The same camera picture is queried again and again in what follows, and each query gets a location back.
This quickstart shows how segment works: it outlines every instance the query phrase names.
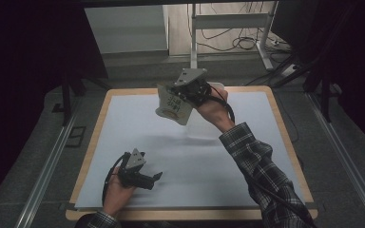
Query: plaid shirt sleeve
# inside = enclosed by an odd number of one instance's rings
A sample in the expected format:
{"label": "plaid shirt sleeve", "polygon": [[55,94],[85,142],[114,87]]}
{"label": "plaid shirt sleeve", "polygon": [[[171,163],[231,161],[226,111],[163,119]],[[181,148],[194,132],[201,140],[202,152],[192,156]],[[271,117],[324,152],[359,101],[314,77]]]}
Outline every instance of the plaid shirt sleeve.
{"label": "plaid shirt sleeve", "polygon": [[256,140],[247,123],[241,123],[220,136],[248,183],[251,198],[259,204],[265,227],[309,227],[296,214],[266,195],[247,180],[254,178],[269,191],[291,203],[298,211],[308,210],[296,195],[292,182],[271,161],[272,147]]}
{"label": "plaid shirt sleeve", "polygon": [[105,212],[97,212],[87,225],[88,228],[121,228],[121,224]]}

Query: white surface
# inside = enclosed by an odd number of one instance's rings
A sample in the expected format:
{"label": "white surface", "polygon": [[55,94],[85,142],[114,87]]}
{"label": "white surface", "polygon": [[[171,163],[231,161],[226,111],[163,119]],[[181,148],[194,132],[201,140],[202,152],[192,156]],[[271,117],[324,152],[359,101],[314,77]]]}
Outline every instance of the white surface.
{"label": "white surface", "polygon": [[85,9],[101,53],[167,50],[163,6]]}
{"label": "white surface", "polygon": [[[294,183],[298,180],[263,92],[229,93],[236,123],[247,122],[257,139],[274,148],[272,160]],[[188,137],[187,128],[155,114],[158,95],[112,98],[76,208],[102,207],[108,169],[125,151],[146,152],[141,173],[163,172],[152,190],[137,189],[129,208],[254,206],[247,184],[219,139]]]}

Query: left hand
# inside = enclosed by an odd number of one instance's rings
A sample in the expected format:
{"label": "left hand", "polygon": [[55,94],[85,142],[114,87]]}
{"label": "left hand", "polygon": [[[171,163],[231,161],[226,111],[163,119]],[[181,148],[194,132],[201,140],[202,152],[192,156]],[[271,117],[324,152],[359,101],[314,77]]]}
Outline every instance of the left hand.
{"label": "left hand", "polygon": [[108,183],[106,199],[103,205],[103,211],[114,218],[126,206],[136,189],[136,187],[123,187],[117,175],[119,168],[114,168],[113,175]]}

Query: white paper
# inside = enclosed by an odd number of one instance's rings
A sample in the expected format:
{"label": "white paper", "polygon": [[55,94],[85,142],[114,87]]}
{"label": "white paper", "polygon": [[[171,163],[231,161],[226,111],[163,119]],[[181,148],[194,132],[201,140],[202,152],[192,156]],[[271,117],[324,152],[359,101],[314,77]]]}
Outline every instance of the white paper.
{"label": "white paper", "polygon": [[[247,122],[258,140],[273,147],[272,160],[292,180],[303,200],[266,94],[231,92],[228,103],[235,112],[236,124]],[[219,139],[192,137],[186,126],[157,116],[158,105],[158,95],[112,97],[75,207],[102,207],[109,168],[135,147],[145,152],[146,164],[141,173],[163,175],[152,190],[137,189],[127,208],[256,206],[242,173]]]}

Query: right hand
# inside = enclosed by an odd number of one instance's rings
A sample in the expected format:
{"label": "right hand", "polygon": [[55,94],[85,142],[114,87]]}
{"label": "right hand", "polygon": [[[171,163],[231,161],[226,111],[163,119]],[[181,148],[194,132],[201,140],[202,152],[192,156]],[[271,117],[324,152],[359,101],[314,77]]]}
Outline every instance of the right hand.
{"label": "right hand", "polygon": [[[212,93],[210,95],[224,99],[227,102],[228,93],[226,90],[212,87]],[[230,120],[226,108],[215,101],[208,100],[196,109],[203,116],[204,119],[217,127],[218,130],[222,133],[230,130],[232,127],[235,126],[235,124]]]}

